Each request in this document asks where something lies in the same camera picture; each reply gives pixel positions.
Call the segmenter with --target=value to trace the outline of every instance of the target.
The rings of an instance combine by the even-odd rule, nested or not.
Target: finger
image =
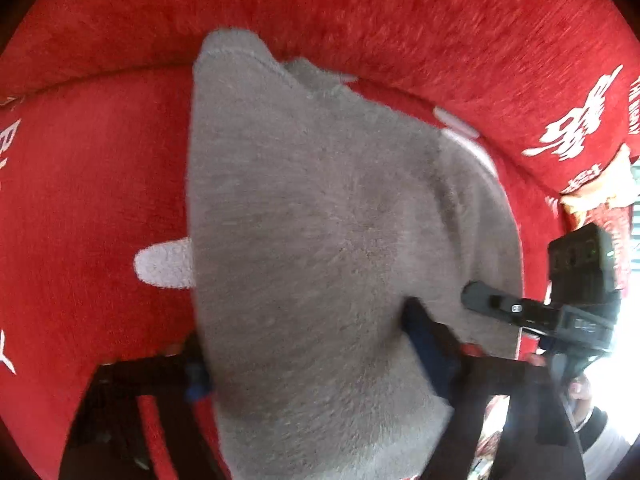
[[[534,366],[546,366],[546,359],[544,356],[538,354],[527,354],[525,361]]]
[[[577,378],[569,384],[569,397],[572,399],[591,399],[593,393],[591,391],[591,383],[584,375]]]

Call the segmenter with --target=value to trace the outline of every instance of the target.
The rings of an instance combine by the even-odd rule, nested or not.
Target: white printed logo
[[[582,152],[584,137],[595,132],[600,126],[600,117],[604,111],[604,93],[622,70],[622,65],[611,75],[604,75],[589,92],[582,108],[574,108],[562,119],[546,127],[546,133],[540,142],[547,143],[541,148],[523,150],[525,156],[539,155],[555,148],[552,153],[560,155],[560,160],[574,158]]]
[[[4,330],[0,330],[0,363],[5,365],[15,375],[14,364],[4,355]]]
[[[581,171],[575,176],[575,178],[572,178],[569,181],[569,185],[565,187],[560,193],[561,194],[573,193],[576,189],[580,189],[582,187],[582,184],[590,180],[593,180],[601,173],[602,173],[602,170],[600,169],[600,165],[594,164],[588,170]]]
[[[545,202],[549,206],[549,209],[551,209],[554,218],[558,218],[558,199],[550,196],[545,196]]]
[[[631,83],[629,89],[629,134],[640,133],[640,77]]]
[[[14,142],[14,137],[16,131],[18,131],[18,126],[20,126],[20,119],[15,121],[15,123],[9,126],[7,129],[0,132],[0,155],[8,150],[9,146],[11,146],[11,143]],[[8,158],[0,160],[0,168],[4,168],[8,160]]]

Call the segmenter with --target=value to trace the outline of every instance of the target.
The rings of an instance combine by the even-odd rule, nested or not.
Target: red fabric
[[[174,469],[174,464],[171,462],[169,450],[164,443],[156,400],[149,396],[139,397],[138,409],[140,410],[142,427],[145,432],[146,446],[158,480],[180,480],[178,473]]]
[[[91,74],[191,62],[220,26],[258,32],[279,57],[434,102],[555,192],[613,158],[640,75],[640,46],[610,0],[39,0],[0,59],[0,102]],[[602,124],[579,155],[522,155],[620,66],[604,104],[592,103],[590,122],[604,106]],[[575,146],[582,137],[579,128]]]
[[[220,453],[220,446],[218,441],[218,429],[216,428],[216,414],[213,410],[212,397],[205,397],[199,400],[194,405],[194,415],[200,428],[200,432],[203,434],[206,441],[213,450],[213,455],[220,464],[227,478],[231,478],[231,472],[226,467],[225,461]]]
[[[190,66],[143,70],[0,108],[0,131],[20,120],[0,168],[0,328],[16,371],[0,363],[0,418],[44,480],[56,477],[95,367],[157,354],[194,328],[189,292],[145,285],[133,266],[137,251],[186,236],[191,85]],[[359,87],[429,120],[430,104]],[[526,291],[541,298],[546,244],[559,224],[546,193],[492,155],[520,229]],[[156,467],[170,479],[153,406],[141,403]],[[210,411],[196,413],[216,448]]]
[[[533,354],[538,349],[538,338],[532,334],[520,333],[518,345],[518,359],[525,361],[529,354]]]
[[[562,234],[557,193],[631,138],[639,47],[609,0],[38,0],[0,57],[0,102],[18,97],[0,108],[0,132],[20,120],[0,144],[0,328],[16,370],[0,363],[0,418],[44,480],[94,367],[193,329],[188,291],[145,285],[132,266],[138,250],[186,235],[190,69],[52,86],[189,64],[220,26],[357,75],[361,92],[399,110],[429,121],[435,103],[481,132],[534,298],[546,244]],[[620,65],[581,153],[522,155]]]

